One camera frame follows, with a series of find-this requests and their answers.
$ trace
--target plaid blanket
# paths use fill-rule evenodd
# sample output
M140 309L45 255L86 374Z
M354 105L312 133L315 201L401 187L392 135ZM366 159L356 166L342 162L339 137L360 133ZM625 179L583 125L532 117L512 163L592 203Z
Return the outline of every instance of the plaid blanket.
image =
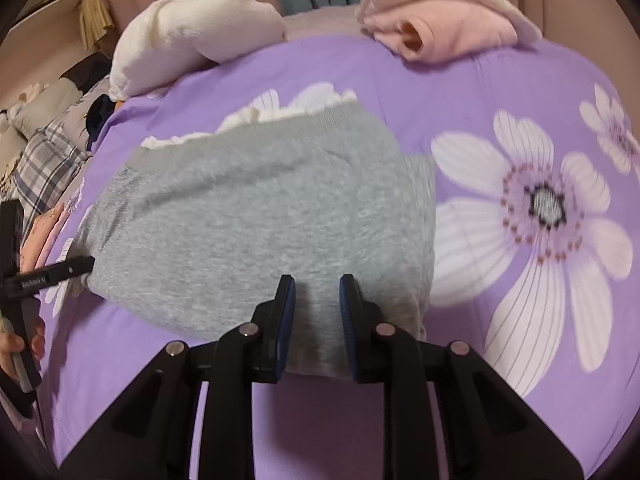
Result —
M56 205L87 155L66 138L65 114L37 130L27 143L18 168L12 177L7 199L17 198L24 209L24 239L38 215Z

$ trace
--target gray sweatshirt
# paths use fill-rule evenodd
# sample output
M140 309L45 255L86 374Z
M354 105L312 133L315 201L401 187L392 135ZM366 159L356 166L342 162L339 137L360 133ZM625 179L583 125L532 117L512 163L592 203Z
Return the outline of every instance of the gray sweatshirt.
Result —
M83 222L88 286L151 323L217 340L296 280L287 370L347 377L338 280L422 338L433 162L359 104L136 148Z

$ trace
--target purple flower-patterned bedding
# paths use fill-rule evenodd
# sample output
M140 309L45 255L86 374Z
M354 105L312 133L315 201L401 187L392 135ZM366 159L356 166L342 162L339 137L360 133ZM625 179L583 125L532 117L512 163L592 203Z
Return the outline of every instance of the purple flower-patterned bedding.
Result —
M405 152L432 153L438 167L428 339L470 342L590 474L640 406L640 146L615 88L563 47L429 67L367 38L313 38L186 76L108 121L50 260L145 137L215 132L250 102L313 110L351 92ZM42 309L40 397L58 462L179 336L74 284L63 303L68 286L47 291ZM257 477L380 478L382 407L377 386L292 375L255 385Z

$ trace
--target pink cloth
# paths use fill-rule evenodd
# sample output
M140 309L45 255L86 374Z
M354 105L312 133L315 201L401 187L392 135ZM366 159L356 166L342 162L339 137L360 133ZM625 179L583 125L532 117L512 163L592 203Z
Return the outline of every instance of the pink cloth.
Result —
M58 221L53 226L53 229L49 233L49 236L47 236L47 240L44 242L44 246L40 251L40 256L38 256L38 261L36 262L36 266L34 267L34 269L39 269L41 267L44 267L45 264L47 263L47 258L51 253L53 244L55 243L56 238L58 238L60 231L62 231L62 228L65 226L66 219L69 218L69 215L70 215L70 212L67 211L66 209L62 213L60 213L60 218L58 218Z
M419 0L372 14L364 25L406 60L425 63L518 42L507 18L467 0Z
M29 236L27 236L20 248L20 272L31 272L35 268L49 233L58 218L60 218L64 208L65 205L59 202L53 209L41 214L33 221Z

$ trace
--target human hand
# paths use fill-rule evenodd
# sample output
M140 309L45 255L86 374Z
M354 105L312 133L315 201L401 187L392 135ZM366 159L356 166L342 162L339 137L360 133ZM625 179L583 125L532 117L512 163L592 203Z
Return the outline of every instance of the human hand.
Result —
M36 335L31 339L31 353L36 361L40 361L44 357L44 333L44 321L38 318ZM22 350L24 350L24 341L20 336L0 330L0 367L2 367L4 373L11 377L16 383L18 383L19 380L11 354L22 352Z

